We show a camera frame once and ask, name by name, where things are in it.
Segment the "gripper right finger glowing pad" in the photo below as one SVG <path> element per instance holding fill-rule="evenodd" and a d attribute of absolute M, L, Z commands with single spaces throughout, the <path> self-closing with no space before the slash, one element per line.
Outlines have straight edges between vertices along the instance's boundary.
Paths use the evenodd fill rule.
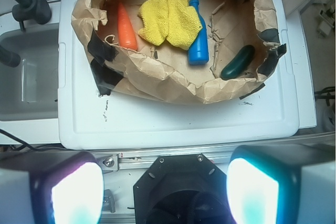
<path fill-rule="evenodd" d="M 226 191 L 237 223 L 335 223 L 335 147 L 241 145 Z"/>

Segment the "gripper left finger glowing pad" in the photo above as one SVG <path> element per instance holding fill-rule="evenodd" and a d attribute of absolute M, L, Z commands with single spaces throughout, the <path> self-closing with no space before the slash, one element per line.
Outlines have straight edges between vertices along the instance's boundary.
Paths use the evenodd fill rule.
<path fill-rule="evenodd" d="M 1 223 L 98 223 L 103 191 L 88 151 L 1 153 Z"/>

